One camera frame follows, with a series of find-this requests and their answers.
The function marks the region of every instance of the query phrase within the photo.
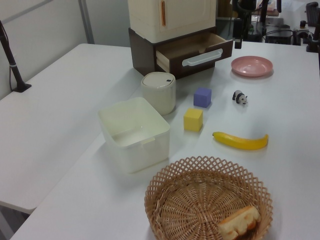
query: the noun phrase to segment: open drawer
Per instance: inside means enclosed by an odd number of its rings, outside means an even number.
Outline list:
[[[181,78],[215,66],[231,57],[232,40],[209,32],[180,38],[155,47],[156,64],[167,73]]]

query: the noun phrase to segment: banana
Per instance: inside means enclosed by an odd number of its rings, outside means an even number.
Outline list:
[[[221,131],[215,131],[212,135],[220,143],[243,150],[262,149],[268,144],[269,138],[268,134],[266,134],[263,138],[246,139],[237,136],[232,136]]]

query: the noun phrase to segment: pink plate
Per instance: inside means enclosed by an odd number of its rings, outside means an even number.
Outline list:
[[[231,62],[232,70],[246,77],[260,77],[270,73],[273,64],[260,56],[242,56]]]

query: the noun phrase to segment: panda figurine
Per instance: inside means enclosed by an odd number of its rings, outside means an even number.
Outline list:
[[[237,90],[234,92],[233,94],[233,97],[232,97],[232,100],[235,100],[237,104],[247,104],[247,97],[248,96],[245,96],[242,91],[240,90]]]

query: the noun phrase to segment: white container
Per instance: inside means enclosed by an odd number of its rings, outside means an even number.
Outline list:
[[[217,0],[128,0],[130,27],[159,43],[216,26]]]
[[[98,118],[108,153],[126,173],[168,158],[170,125],[143,97],[101,109]]]
[[[141,81],[143,97],[161,115],[171,113],[176,105],[176,78],[167,72],[151,72]]]

